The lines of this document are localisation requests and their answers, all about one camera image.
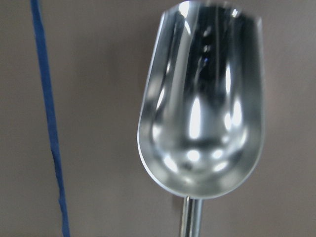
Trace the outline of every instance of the brown background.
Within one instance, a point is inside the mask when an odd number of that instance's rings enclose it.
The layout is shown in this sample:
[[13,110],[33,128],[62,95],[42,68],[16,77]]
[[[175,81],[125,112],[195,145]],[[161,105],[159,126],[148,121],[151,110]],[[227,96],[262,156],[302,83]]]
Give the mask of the brown background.
[[[316,236],[316,1],[235,0],[263,18],[266,141],[201,237]],[[137,121],[175,0],[43,0],[73,237],[176,237],[182,199],[150,179]],[[0,236],[61,236],[29,1],[0,2]]]

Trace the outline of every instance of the shiny metal scoop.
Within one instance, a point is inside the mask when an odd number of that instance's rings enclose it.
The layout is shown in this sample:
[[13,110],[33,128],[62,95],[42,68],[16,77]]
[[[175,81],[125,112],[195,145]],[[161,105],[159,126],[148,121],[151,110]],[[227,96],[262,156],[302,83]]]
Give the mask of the shiny metal scoop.
[[181,197],[237,188],[263,143],[261,21],[186,1],[161,18],[138,125],[149,175]]

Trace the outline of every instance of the scoop handle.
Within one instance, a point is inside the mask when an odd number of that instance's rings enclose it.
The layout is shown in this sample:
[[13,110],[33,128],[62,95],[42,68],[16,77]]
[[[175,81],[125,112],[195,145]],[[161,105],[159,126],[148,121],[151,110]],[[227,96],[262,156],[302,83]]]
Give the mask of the scoop handle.
[[180,237],[199,237],[202,206],[202,199],[184,198]]

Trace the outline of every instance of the silver scoop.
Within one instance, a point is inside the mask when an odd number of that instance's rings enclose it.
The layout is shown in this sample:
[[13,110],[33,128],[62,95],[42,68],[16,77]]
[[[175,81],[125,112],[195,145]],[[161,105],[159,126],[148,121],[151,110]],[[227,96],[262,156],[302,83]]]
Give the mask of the silver scoop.
[[185,197],[182,237],[202,199],[242,184],[263,144],[261,21],[228,4],[186,1],[161,18],[138,124],[142,163]]

